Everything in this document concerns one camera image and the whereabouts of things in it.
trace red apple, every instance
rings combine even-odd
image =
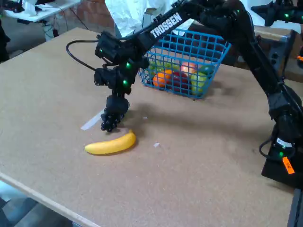
[[[186,75],[189,77],[190,73],[197,72],[198,66],[194,63],[184,61],[182,62],[180,69],[182,72],[186,73]]]
[[[183,94],[189,94],[190,91],[190,79],[185,73],[173,72],[172,78],[167,81],[166,88],[172,89],[175,92]]]

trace orange tag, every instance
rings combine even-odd
[[[294,174],[294,169],[293,169],[292,165],[290,164],[288,158],[287,157],[283,157],[282,160],[283,160],[283,163],[285,165],[285,168],[286,168],[288,174]]]

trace floor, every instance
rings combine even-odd
[[[68,30],[75,27],[85,27],[77,20],[67,21]],[[4,17],[2,19],[2,26],[6,35],[11,39],[8,43],[7,51],[14,56],[14,52],[27,51],[35,46],[45,42],[44,31],[39,23],[30,23],[28,25],[17,23],[14,18]],[[114,33],[113,28],[105,28],[95,24],[86,24],[91,31],[102,32],[107,30]],[[66,32],[66,23],[62,16],[56,16],[54,27],[58,29],[59,34]]]
[[[85,28],[79,21],[67,21],[68,29],[75,27]],[[7,45],[7,51],[10,58],[25,52],[45,42],[44,31],[40,24],[30,23],[28,25],[17,23],[13,18],[2,18],[2,26],[11,39]],[[114,29],[104,28],[95,24],[86,24],[91,31],[102,32],[107,30],[114,33]],[[59,30],[59,34],[66,32],[66,23],[64,18],[57,16],[55,20],[55,28]],[[3,211],[6,215],[10,214],[24,202],[24,199],[14,199],[9,201]],[[67,227],[70,224],[65,223],[66,219],[57,214],[53,210],[48,209],[42,204],[36,204],[16,225],[15,227]]]

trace table edge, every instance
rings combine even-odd
[[[54,202],[53,200],[47,198],[46,196],[36,192],[35,190],[25,186],[24,184],[14,180],[13,178],[7,176],[0,172],[0,180],[4,183],[9,184],[10,186],[20,190],[25,195],[29,196],[30,198],[36,200],[37,202],[45,205],[46,207],[54,210],[55,212],[61,214],[62,216],[68,218],[69,220],[79,224],[83,227],[100,227],[99,225],[95,224],[94,222],[82,217],[81,215],[73,212],[72,210],[60,205],[59,203]]]

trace brick wall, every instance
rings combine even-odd
[[[105,5],[105,0],[84,0],[74,7],[73,11],[84,23],[114,28],[114,21]],[[65,15],[67,20],[77,20],[70,10],[65,11]]]

